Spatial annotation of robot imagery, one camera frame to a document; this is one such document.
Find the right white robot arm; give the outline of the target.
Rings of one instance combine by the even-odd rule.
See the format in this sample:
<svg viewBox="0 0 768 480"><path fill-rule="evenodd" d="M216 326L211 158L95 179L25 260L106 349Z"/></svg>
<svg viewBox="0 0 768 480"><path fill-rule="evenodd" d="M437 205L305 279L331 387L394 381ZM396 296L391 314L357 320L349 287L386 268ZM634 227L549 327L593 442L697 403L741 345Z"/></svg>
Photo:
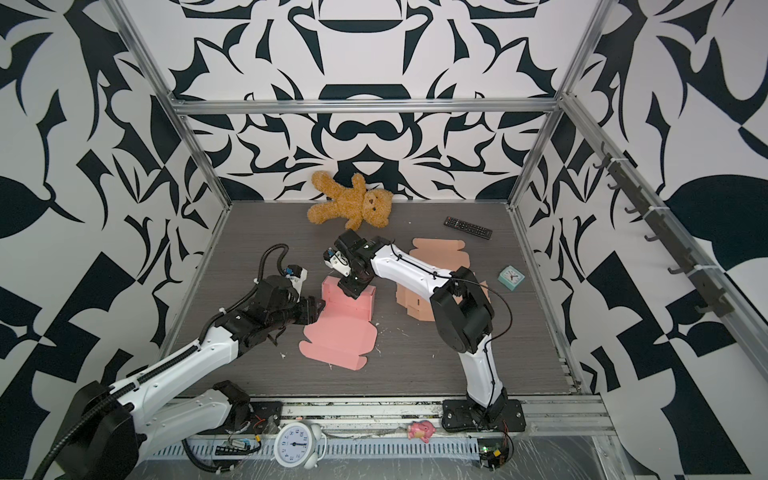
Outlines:
<svg viewBox="0 0 768 480"><path fill-rule="evenodd" d="M345 295L356 299L375 278L387 279L426 300L437 332L458 353L466 377L466 398L443 403L442 427L449 432L494 430L503 420L508 394L492 352L491 290L466 267L441 269L418 260L394 243L345 231L328 248L325 264L342 275Z"/></svg>

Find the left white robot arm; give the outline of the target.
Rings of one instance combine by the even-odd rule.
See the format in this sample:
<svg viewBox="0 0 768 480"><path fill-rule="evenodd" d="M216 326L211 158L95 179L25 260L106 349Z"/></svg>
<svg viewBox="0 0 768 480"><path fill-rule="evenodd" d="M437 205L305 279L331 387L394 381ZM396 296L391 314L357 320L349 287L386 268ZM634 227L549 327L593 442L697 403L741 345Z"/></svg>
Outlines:
<svg viewBox="0 0 768 480"><path fill-rule="evenodd" d="M148 456L198 432L227 422L242 429L250 397L229 381L192 400L172 401L253 347L276 342L288 326L319 319L325 302L303 295L306 269L279 265L277 270L271 276L259 272L252 289L221 308L185 347L109 386L82 387L34 478L58 465L69 479L124 479Z"/></svg>

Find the pink cardboard box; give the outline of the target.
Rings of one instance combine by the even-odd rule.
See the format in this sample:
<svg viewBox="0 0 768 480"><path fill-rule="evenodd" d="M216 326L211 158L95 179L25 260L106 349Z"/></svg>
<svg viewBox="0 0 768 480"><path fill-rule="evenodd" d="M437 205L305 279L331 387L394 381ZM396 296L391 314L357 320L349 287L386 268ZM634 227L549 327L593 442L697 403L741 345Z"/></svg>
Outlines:
<svg viewBox="0 0 768 480"><path fill-rule="evenodd" d="M378 336L372 323L375 292L374 286L368 286L352 299L339 287L339 278L326 277L322 282L325 307L315 323L304 327L301 354L352 371L362 369Z"/></svg>

